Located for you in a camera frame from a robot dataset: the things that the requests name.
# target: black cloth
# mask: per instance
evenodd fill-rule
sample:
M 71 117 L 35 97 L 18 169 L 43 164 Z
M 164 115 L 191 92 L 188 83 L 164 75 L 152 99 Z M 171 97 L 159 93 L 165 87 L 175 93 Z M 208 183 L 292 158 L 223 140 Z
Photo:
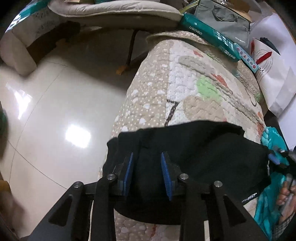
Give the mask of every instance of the black cloth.
M 243 135 L 239 126 L 207 120 L 120 133 L 107 143 L 103 175 L 112 173 L 130 152 L 134 154 L 134 170 L 129 196 L 115 209 L 138 221 L 180 223 L 181 210 L 178 204 L 169 202 L 165 191 L 160 164 L 164 151 L 197 182 L 212 184 L 219 180 L 229 195 L 247 203 L 270 184 L 270 178 L 268 148 Z M 148 217 L 148 212 L 157 217 Z
M 278 54 L 280 54 L 279 51 L 277 50 L 277 48 L 274 46 L 274 44 L 273 44 L 272 42 L 270 42 L 270 41 L 268 40 L 268 38 L 260 38 L 260 41 L 261 41 L 262 43 L 266 44 L 268 47 L 270 47 L 270 48 L 273 49 L 274 51 L 276 51 Z

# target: beige quilted blanket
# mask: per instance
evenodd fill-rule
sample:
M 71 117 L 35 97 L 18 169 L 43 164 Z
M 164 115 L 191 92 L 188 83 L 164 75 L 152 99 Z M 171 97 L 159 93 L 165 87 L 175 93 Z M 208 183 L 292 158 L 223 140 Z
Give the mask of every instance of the beige quilted blanket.
M 185 31 L 147 38 L 151 51 L 142 62 L 115 119 L 112 137 L 122 131 L 176 125 L 193 120 L 227 121 L 260 143 L 264 102 L 252 72 L 229 62 L 213 46 Z M 245 205 L 254 215 L 256 200 Z M 205 222 L 205 236 L 209 230 Z M 179 226 L 140 223 L 115 212 L 117 240 L 178 240 Z

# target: white cushion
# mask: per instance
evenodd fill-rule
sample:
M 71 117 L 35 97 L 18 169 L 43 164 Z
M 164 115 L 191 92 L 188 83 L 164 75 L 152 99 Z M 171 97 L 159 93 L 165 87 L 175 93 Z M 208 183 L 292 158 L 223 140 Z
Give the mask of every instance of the white cushion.
M 51 0 L 48 7 L 60 16 L 75 18 L 117 13 L 145 14 L 179 22 L 182 17 L 180 12 L 172 6 L 146 0 L 116 0 L 99 4 L 73 4 L 63 0 Z

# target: finger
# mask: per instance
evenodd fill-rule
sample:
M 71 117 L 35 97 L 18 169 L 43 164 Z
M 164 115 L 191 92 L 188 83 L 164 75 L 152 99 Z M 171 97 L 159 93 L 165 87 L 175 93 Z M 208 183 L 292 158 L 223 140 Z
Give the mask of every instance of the finger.
M 278 196 L 278 200 L 281 200 L 281 201 L 286 201 L 286 198 L 287 198 L 287 196 L 286 195 L 283 195 L 283 194 L 279 194 L 279 196 Z
M 296 194 L 296 186 L 291 187 L 291 192 Z
M 284 181 L 283 188 L 287 188 L 287 187 L 288 187 L 288 182 L 287 181 Z
M 280 194 L 288 196 L 290 194 L 290 191 L 287 188 L 282 188 L 280 190 Z
M 277 199 L 276 204 L 279 205 L 279 206 L 281 206 L 281 205 L 284 205 L 285 202 L 282 201 L 282 200 L 280 200 L 280 199 Z
M 294 195 L 292 199 L 292 205 L 294 206 L 294 212 L 296 211 L 296 196 Z

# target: teal box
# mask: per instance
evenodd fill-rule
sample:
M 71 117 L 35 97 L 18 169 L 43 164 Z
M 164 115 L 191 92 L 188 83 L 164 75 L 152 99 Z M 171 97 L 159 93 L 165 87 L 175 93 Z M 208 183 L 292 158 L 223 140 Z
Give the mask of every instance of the teal box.
M 239 52 L 233 47 L 233 42 L 197 19 L 194 15 L 185 12 L 179 25 L 182 29 L 199 35 L 205 41 L 208 41 L 213 46 L 219 48 L 233 62 L 240 60 Z
M 29 3 L 21 12 L 20 16 L 21 18 L 24 18 L 26 16 L 29 16 L 45 7 L 47 7 L 47 4 L 50 0 L 39 0 L 36 2 L 33 2 L 32 4 Z

